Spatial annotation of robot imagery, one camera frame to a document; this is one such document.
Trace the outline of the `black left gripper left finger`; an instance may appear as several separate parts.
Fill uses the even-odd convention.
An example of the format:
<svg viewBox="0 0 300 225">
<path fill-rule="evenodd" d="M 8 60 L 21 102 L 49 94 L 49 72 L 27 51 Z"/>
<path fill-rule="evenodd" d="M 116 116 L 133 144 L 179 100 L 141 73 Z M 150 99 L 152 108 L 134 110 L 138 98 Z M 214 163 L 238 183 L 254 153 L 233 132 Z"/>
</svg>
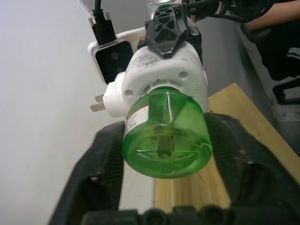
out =
<svg viewBox="0 0 300 225">
<path fill-rule="evenodd" d="M 124 132 L 125 123 L 120 121 L 96 133 L 91 146 L 75 164 L 49 224 L 80 225 L 87 213 L 118 210 Z"/>
</svg>

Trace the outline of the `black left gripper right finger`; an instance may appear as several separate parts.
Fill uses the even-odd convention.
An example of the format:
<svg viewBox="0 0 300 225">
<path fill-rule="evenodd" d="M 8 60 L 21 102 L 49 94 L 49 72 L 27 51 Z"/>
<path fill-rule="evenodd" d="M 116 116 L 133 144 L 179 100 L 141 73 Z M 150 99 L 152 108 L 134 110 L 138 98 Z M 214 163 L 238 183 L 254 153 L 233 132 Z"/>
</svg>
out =
<svg viewBox="0 0 300 225">
<path fill-rule="evenodd" d="M 230 198 L 224 223 L 298 225 L 298 181 L 237 119 L 210 112 L 204 117 L 217 170 Z"/>
</svg>

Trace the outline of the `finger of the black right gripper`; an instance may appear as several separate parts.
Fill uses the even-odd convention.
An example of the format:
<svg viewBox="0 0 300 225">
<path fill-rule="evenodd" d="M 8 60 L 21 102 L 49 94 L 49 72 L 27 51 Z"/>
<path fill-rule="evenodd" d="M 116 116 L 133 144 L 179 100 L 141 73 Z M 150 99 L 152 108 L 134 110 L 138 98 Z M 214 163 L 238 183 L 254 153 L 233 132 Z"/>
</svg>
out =
<svg viewBox="0 0 300 225">
<path fill-rule="evenodd" d="M 146 46 L 162 59 L 170 59 L 188 38 L 186 4 L 163 4 L 145 23 Z"/>
<path fill-rule="evenodd" d="M 188 26 L 187 42 L 195 48 L 201 63 L 203 63 L 202 35 L 196 26 Z"/>
</svg>

